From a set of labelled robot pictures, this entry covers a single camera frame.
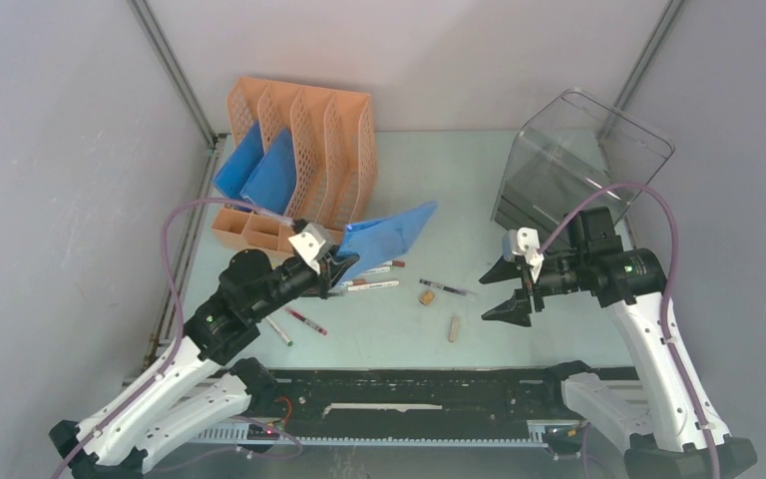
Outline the blue folder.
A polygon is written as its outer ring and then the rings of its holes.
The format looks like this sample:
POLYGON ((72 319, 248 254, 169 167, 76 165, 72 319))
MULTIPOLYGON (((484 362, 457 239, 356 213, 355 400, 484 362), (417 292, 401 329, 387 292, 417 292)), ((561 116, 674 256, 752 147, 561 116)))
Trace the blue folder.
POLYGON ((213 178, 215 188, 227 199, 242 200, 259 206, 259 202, 243 192, 264 157, 261 127, 258 121, 248 129, 228 160, 213 178))
POLYGON ((245 136, 244 165, 250 170, 240 190, 240 198, 275 214, 284 214, 296 187, 293 139, 288 129, 281 129, 264 145, 259 124, 245 136))
POLYGON ((358 259, 341 280, 353 279, 408 252, 437 206, 437 202, 427 202, 396 215, 346 225, 336 255, 358 259))

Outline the small cork block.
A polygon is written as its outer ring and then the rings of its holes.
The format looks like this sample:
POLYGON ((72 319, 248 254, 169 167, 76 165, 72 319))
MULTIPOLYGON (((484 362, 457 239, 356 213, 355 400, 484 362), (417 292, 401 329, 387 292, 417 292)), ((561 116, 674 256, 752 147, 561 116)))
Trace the small cork block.
POLYGON ((435 294, 431 290, 425 290, 418 298, 418 301, 422 305, 430 305, 435 299, 435 294))

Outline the clear plastic drawer cabinet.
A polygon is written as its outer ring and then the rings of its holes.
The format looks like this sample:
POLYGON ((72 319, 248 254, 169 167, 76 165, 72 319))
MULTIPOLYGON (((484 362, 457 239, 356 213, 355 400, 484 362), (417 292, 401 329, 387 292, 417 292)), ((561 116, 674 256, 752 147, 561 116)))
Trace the clear plastic drawer cabinet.
POLYGON ((565 90, 516 134, 492 219, 546 239, 597 190, 649 184, 674 152, 659 130, 585 90, 565 90))

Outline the blue folder front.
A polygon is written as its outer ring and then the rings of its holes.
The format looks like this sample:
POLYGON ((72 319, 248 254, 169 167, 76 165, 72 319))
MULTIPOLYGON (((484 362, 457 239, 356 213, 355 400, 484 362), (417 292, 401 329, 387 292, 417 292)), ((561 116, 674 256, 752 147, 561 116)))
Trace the blue folder front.
POLYGON ((259 206, 259 202, 243 192, 264 157, 261 127, 258 121, 248 129, 228 160, 213 178, 215 188, 227 199, 242 200, 259 206))

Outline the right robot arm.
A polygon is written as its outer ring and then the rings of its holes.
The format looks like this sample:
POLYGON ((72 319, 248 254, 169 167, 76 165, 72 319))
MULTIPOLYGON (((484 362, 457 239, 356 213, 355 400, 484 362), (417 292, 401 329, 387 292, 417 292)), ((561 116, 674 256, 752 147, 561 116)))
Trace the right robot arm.
POLYGON ((656 255, 625 248, 607 208, 576 214, 567 232, 569 248, 546 253, 537 230, 506 232, 501 257, 480 282, 521 285, 482 318, 529 327, 546 297, 590 293, 610 312, 647 404, 629 403, 576 362, 557 366, 559 378, 542 387, 544 411, 582 416, 622 453, 630 478, 736 478, 755 466, 754 445, 731 434, 699 380, 664 298, 656 255))

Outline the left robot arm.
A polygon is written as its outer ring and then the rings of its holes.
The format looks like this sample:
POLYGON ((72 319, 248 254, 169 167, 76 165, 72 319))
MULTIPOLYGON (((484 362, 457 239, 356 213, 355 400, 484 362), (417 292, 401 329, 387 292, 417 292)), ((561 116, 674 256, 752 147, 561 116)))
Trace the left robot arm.
POLYGON ((182 336, 135 383, 96 414, 50 430, 65 461, 54 475, 143 478, 217 422, 245 410, 270 411, 273 377, 239 354, 258 338, 264 318, 312 289, 327 295, 358 259, 331 248, 313 269, 296 255, 273 267, 259 249, 235 254, 215 293, 184 322, 182 336))

